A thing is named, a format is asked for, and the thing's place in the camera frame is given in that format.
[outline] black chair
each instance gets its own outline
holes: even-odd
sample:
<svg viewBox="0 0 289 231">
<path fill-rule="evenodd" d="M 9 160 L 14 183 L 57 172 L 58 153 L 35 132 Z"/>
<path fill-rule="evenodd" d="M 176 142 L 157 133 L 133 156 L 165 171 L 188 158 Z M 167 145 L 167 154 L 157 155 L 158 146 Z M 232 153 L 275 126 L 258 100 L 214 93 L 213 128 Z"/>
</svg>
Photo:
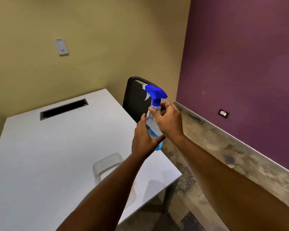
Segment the black chair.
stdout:
<svg viewBox="0 0 289 231">
<path fill-rule="evenodd" d="M 146 101 L 147 92 L 142 89 L 142 84 L 146 83 L 152 86 L 156 86 L 140 77 L 130 77 L 127 81 L 125 95 L 123 100 L 123 108 L 134 119 L 135 122 L 139 122 L 143 113 L 148 112 L 148 108 L 151 105 L 151 97 Z"/>
</svg>

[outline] table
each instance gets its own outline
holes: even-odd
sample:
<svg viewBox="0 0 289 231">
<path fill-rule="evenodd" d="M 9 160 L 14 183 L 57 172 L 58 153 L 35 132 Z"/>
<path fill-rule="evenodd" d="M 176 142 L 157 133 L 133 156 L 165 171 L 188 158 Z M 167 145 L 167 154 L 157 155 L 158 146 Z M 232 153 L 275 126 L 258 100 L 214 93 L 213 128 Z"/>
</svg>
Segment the table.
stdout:
<svg viewBox="0 0 289 231">
<path fill-rule="evenodd" d="M 41 112 L 82 99 L 88 105 L 43 119 Z M 0 138 L 0 231 L 56 230 L 96 186 L 93 164 L 131 154 L 135 127 L 106 89 L 7 118 Z M 136 198 L 120 223 L 180 175 L 155 151 L 136 176 Z"/>
</svg>

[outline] person's left arm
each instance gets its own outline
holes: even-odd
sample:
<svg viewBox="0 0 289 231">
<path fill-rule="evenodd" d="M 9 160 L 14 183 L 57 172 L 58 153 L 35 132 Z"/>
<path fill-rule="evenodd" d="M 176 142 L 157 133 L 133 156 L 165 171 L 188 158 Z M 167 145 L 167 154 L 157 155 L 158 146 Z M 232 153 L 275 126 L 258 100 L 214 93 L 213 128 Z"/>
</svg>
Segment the person's left arm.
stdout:
<svg viewBox="0 0 289 231">
<path fill-rule="evenodd" d="M 57 231 L 115 230 L 140 167 L 164 138 L 151 139 L 143 114 L 135 129 L 131 155 L 83 199 Z"/>
</svg>

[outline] yellow wall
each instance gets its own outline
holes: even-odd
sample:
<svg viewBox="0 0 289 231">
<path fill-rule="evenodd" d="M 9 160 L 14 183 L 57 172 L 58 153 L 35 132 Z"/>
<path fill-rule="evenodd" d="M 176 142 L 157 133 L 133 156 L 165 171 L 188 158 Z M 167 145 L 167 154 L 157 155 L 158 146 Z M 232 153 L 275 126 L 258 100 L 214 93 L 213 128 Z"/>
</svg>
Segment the yellow wall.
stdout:
<svg viewBox="0 0 289 231">
<path fill-rule="evenodd" d="M 189 3 L 0 0 L 0 133 L 6 117 L 103 88 L 122 104 L 131 76 L 174 101 Z"/>
</svg>

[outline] spray bottle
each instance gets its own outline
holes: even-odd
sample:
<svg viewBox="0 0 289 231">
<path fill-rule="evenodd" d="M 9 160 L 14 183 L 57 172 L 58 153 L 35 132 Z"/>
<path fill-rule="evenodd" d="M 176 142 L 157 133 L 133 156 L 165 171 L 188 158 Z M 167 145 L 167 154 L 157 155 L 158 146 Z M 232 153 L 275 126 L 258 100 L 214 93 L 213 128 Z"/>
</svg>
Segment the spray bottle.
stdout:
<svg viewBox="0 0 289 231">
<path fill-rule="evenodd" d="M 147 92 L 147 97 L 145 100 L 147 100 L 149 97 L 152 98 L 150 107 L 154 108 L 158 112 L 161 112 L 161 99 L 166 99 L 168 97 L 167 94 L 159 87 L 154 87 L 148 84 L 143 84 L 142 88 Z M 148 128 L 149 135 L 152 139 L 155 139 L 162 135 L 162 132 L 158 128 L 158 124 L 155 122 L 155 118 L 150 111 L 148 111 L 147 113 L 145 122 Z M 155 150 L 160 150 L 162 148 L 162 144 L 163 142 L 161 142 Z"/>
</svg>

